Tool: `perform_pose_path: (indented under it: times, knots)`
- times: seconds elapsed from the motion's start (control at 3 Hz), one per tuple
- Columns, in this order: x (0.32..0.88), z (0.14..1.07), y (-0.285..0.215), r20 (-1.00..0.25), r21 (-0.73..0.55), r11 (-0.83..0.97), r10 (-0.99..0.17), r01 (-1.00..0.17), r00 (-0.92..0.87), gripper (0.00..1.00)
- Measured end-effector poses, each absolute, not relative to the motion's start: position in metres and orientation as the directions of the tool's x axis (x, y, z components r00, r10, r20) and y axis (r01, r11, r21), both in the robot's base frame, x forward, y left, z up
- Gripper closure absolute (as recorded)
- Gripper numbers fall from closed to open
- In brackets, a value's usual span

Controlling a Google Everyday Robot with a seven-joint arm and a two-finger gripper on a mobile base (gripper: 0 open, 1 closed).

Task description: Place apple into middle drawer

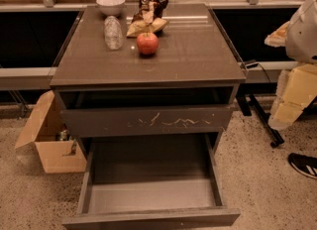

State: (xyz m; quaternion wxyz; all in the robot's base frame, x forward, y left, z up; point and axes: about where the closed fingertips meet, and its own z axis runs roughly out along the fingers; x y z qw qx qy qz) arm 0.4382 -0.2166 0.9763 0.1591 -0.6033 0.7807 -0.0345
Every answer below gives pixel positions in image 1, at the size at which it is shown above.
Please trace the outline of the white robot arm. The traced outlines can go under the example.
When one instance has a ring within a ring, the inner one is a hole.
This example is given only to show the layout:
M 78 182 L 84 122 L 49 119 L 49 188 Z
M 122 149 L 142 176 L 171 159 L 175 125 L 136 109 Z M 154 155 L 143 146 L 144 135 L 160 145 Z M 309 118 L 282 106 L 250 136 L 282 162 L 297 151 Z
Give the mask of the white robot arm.
M 298 62 L 297 67 L 280 73 L 268 118 L 272 129 L 284 130 L 317 97 L 317 0 L 305 0 L 264 43 L 285 47 L 286 55 Z

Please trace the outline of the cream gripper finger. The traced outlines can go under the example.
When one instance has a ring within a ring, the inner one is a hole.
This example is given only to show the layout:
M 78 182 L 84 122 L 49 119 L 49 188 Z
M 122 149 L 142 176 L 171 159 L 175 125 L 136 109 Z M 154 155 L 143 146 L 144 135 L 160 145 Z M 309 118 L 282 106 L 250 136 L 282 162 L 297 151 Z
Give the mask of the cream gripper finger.
M 277 131 L 290 127 L 316 97 L 316 65 L 305 64 L 291 71 L 283 70 L 270 109 L 269 126 Z
M 274 32 L 268 35 L 265 38 L 264 43 L 267 46 L 274 47 L 274 48 L 284 47 L 286 42 L 288 26 L 289 26 L 289 23 L 285 22 L 278 29 L 276 29 Z

